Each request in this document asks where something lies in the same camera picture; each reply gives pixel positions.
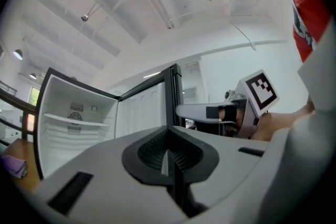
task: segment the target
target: purple cloth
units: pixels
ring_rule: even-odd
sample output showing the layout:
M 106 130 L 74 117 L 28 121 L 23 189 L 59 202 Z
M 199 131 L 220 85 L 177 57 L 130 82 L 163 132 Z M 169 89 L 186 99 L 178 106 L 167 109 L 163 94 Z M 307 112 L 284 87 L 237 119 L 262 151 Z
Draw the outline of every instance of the purple cloth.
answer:
M 17 159 L 10 155 L 1 158 L 4 168 L 17 178 L 23 178 L 27 173 L 27 163 L 23 159 Z

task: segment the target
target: refrigerator fan vent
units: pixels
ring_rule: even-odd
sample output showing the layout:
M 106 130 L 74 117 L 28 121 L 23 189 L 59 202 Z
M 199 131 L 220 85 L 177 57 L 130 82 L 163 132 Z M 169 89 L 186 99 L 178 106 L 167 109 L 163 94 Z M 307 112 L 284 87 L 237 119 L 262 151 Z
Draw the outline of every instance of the refrigerator fan vent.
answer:
M 69 126 L 68 125 L 68 132 L 69 133 L 80 133 L 81 127 L 74 127 L 74 126 Z
M 79 112 L 83 112 L 84 105 L 72 102 L 71 105 L 70 105 L 70 109 L 75 110 L 75 111 L 79 111 Z
M 74 119 L 76 121 L 82 121 L 82 116 L 78 112 L 72 112 L 69 116 L 69 119 Z

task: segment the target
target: ceiling light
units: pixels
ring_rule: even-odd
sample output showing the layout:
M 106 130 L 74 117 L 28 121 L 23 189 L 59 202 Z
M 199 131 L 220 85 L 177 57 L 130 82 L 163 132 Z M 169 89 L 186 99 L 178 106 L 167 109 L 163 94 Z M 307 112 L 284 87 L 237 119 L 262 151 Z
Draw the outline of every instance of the ceiling light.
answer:
M 150 78 L 150 77 L 152 77 L 152 76 L 155 76 L 155 75 L 157 75 L 157 74 L 160 74 L 161 72 L 158 72 L 158 73 L 154 73 L 154 74 L 151 74 L 151 75 L 148 75 L 148 76 L 146 76 L 146 77 L 143 77 L 144 79 L 146 79 L 146 78 Z
M 19 60 L 22 60 L 23 59 L 23 54 L 22 54 L 22 51 L 17 49 L 15 52 L 13 52 L 13 54 L 15 55 L 15 57 Z
M 36 79 L 36 74 L 35 74 L 35 73 L 31 73 L 29 76 L 30 76 L 32 79 Z

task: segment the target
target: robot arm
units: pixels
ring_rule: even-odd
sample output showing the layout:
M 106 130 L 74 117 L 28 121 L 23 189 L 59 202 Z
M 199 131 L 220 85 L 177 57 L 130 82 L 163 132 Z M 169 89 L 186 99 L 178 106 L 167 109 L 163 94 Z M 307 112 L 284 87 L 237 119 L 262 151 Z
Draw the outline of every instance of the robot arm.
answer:
M 241 79 L 234 91 L 228 91 L 226 101 L 213 104 L 179 105 L 176 114 L 182 118 L 209 124 L 236 124 L 237 109 L 245 111 L 243 124 L 236 137 L 251 137 L 257 130 L 260 117 L 279 101 L 263 70 Z M 224 119 L 219 110 L 225 110 Z

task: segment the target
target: white ceiling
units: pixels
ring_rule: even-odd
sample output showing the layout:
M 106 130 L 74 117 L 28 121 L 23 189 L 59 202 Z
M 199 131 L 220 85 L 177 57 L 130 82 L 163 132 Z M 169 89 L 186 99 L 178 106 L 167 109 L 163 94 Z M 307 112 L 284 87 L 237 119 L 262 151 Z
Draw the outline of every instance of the white ceiling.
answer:
M 84 83 L 124 50 L 204 19 L 266 15 L 267 0 L 20 0 L 19 31 L 27 61 Z M 81 16 L 89 19 L 82 22 Z M 8 50 L 14 46 L 8 44 Z

